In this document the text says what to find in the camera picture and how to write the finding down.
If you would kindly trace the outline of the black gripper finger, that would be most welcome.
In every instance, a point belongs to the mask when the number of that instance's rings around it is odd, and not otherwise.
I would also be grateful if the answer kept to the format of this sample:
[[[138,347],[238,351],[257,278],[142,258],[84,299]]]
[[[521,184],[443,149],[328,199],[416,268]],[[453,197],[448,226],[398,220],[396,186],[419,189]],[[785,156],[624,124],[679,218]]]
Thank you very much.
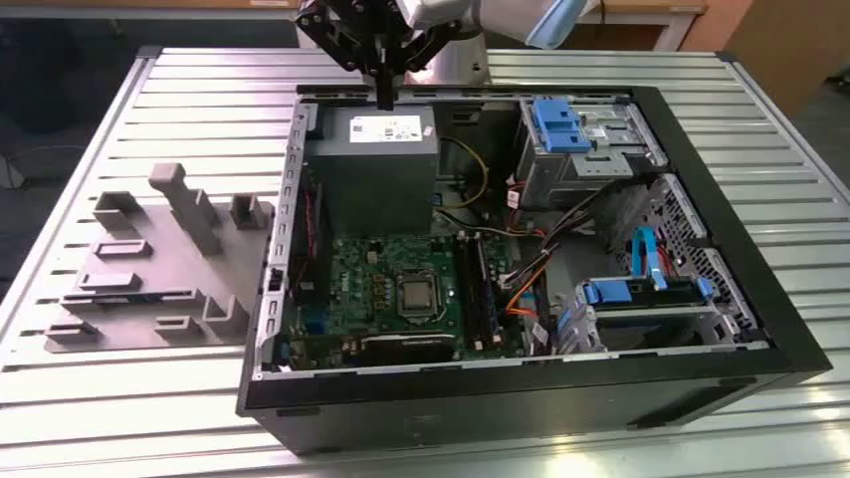
[[[388,65],[384,58],[384,10],[373,2],[302,2],[296,26],[348,71],[357,71],[374,90],[380,110],[388,108]]]
[[[407,72],[417,72],[451,41],[467,40],[479,29],[461,22],[445,22],[416,33],[405,22],[386,24],[386,109],[398,98],[397,84]]]

